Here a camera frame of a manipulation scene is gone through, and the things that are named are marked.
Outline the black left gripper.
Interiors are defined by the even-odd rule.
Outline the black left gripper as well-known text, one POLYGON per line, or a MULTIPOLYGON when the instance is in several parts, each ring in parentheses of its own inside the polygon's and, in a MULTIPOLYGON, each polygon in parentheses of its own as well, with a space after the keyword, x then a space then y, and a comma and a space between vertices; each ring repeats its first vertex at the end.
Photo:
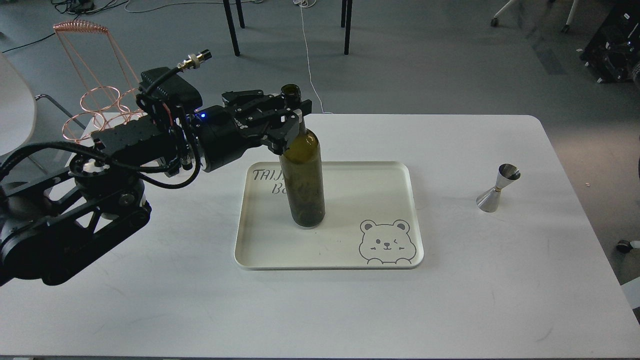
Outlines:
POLYGON ((225 92, 222 102, 197 112, 193 120, 206 173, 261 146, 262 140, 272 153, 283 155, 300 133, 301 117, 288 114, 301 110, 308 116, 313 110, 310 99, 291 102, 261 89, 225 92))

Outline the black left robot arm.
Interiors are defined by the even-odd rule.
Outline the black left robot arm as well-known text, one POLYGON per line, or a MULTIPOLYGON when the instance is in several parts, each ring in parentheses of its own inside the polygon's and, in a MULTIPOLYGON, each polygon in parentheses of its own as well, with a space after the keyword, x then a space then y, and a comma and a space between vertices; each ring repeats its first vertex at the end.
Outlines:
POLYGON ((70 280, 149 223, 146 183, 181 189, 252 148, 266 146, 275 155, 290 150, 313 109, 300 88, 229 91, 222 105, 202 108, 201 94, 179 73, 210 58, 203 50, 173 68, 142 72, 135 94, 142 116, 93 132, 90 146, 39 142, 7 157, 2 178, 41 150, 72 154, 51 175, 1 187, 2 284, 70 280))

